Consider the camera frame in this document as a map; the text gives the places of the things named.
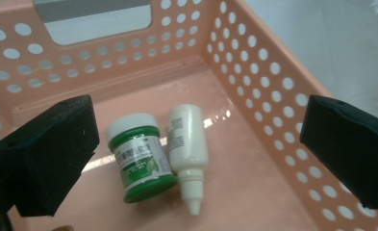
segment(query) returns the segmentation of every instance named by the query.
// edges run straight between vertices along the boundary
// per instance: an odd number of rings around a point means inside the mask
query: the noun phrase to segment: jar label
[[[155,136],[126,141],[115,150],[114,156],[126,191],[147,180],[172,174],[161,142]]]

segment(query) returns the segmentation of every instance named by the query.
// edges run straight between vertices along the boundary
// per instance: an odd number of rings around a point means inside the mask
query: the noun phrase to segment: white plastic bottle
[[[201,109],[179,105],[171,109],[168,124],[170,165],[177,172],[182,199],[192,215],[200,214],[203,200],[203,170],[209,163]]]

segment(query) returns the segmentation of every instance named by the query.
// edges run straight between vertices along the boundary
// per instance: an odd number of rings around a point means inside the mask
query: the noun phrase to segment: plastic basket
[[[154,0],[151,9],[145,29],[61,46],[30,0],[0,1],[0,139],[85,93],[101,135],[58,213],[12,209],[15,230],[378,230],[378,211],[362,208],[298,141],[308,96],[329,93],[243,2]],[[178,187],[124,204],[104,136],[116,118],[145,112],[164,137],[180,103],[206,116],[211,165],[199,218]]]

